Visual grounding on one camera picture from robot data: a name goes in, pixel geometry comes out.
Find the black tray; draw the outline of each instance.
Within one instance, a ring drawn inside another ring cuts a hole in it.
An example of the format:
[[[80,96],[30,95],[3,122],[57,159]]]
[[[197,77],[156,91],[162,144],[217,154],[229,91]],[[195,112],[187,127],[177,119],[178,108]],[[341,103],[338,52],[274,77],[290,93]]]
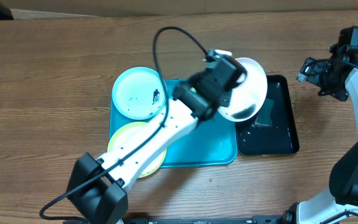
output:
[[[287,79],[267,76],[267,96],[251,119],[236,123],[237,147],[245,156],[291,154],[299,150]]]

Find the light blue plate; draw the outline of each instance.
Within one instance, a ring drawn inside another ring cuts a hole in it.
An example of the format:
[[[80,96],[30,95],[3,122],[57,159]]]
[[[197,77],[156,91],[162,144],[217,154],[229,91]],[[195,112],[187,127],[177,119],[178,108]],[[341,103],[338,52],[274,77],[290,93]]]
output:
[[[167,80],[168,94],[182,80]],[[110,138],[122,126],[134,122],[116,109],[111,101]],[[187,136],[175,141],[167,150],[161,168],[225,165],[237,156],[236,128],[234,122],[216,113],[214,118],[201,123]]]
[[[155,116],[165,105],[164,95],[160,94],[163,91],[155,70],[135,67],[117,78],[111,97],[118,112],[130,119],[145,120]]]

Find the white plate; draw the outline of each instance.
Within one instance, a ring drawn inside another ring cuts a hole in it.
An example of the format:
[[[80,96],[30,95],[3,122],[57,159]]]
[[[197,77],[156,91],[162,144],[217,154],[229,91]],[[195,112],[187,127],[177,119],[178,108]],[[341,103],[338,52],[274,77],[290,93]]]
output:
[[[255,115],[262,107],[267,94],[267,77],[262,66],[251,58],[236,59],[247,70],[239,78],[242,82],[232,91],[229,107],[219,107],[219,113],[230,121],[245,121]]]

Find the yellow plate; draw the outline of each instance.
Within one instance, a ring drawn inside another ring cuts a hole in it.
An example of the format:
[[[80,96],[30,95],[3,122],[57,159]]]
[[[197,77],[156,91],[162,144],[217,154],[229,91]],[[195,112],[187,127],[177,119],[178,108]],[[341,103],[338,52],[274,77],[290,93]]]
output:
[[[140,122],[140,121],[124,125],[120,129],[118,129],[113,134],[113,136],[111,136],[107,151],[114,152],[115,150],[120,149],[121,148],[120,144],[122,144],[131,134],[135,133],[139,128],[143,128],[146,125],[147,125],[146,122]],[[147,177],[148,175],[157,171],[158,168],[160,168],[160,166],[162,165],[162,162],[164,161],[166,155],[167,155],[167,150],[161,152],[161,154],[157,156],[157,158],[153,162],[151,162],[146,167],[146,169],[142,171],[139,178]]]

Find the wood grain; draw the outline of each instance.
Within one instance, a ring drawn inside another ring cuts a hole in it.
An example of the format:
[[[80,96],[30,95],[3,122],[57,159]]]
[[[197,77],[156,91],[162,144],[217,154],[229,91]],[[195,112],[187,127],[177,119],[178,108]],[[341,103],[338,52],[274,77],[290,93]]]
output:
[[[154,67],[151,40],[163,26],[284,75],[301,148],[292,156],[238,156],[228,166],[160,170],[135,184],[129,212],[237,218],[281,214],[308,200],[328,186],[356,127],[350,100],[319,98],[295,77],[305,58],[328,57],[339,31],[353,25],[358,11],[0,21],[0,223],[46,223],[38,211],[64,192],[75,159],[106,150],[114,81],[128,68]],[[179,33],[163,34],[158,52],[165,78],[203,69],[202,53]],[[48,214],[78,212],[64,201]]]
[[[2,0],[11,9],[91,16],[358,10],[358,0]]]

